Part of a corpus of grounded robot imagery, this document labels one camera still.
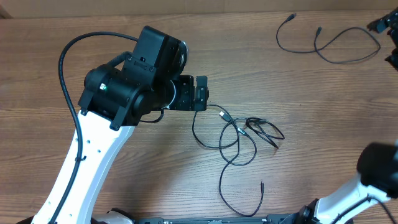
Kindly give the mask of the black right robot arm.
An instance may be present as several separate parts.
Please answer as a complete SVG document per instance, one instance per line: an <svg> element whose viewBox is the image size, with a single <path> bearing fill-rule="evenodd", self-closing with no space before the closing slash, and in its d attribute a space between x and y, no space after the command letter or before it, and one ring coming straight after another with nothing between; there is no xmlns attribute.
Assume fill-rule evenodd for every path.
<svg viewBox="0 0 398 224"><path fill-rule="evenodd" d="M278 46L287 52L295 54L317 53L323 60L333 64L359 63L375 56L381 49L381 45L366 29L362 27L350 27L341 31L323 47L317 47L317 39L322 28L319 27L313 41L314 50L295 51L285 49L279 42L280 28L295 18L296 13L291 14L281 23L276 32ZM391 55L385 58L392 67L397 70L397 8L380 19L376 19L367 25L368 30L382 33L390 28L387 34L392 39L395 49ZM377 49L369 55L352 60L332 61L320 53L321 50L330 45L335 39L346 31L358 29L366 33L377 45ZM397 223L392 213L386 207L385 202L397 199L397 144L388 145L373 142L365 147L361 153L355 176L342 185L332 194L315 199L310 204L303 206L299 212L287 215L278 223L353 223L353 218L375 204L379 204L392 223Z"/></svg>

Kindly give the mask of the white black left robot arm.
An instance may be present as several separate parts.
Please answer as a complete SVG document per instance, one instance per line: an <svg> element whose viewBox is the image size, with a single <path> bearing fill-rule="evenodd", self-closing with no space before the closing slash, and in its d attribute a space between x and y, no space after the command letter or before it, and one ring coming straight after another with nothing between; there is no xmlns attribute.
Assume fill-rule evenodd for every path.
<svg viewBox="0 0 398 224"><path fill-rule="evenodd" d="M126 51L90 70L76 105L69 103L75 133L55 184L27 223L133 223L125 211L93 209L108 172L142 117L153 111L205 111L205 76L184 75L184 41L145 26Z"/></svg>

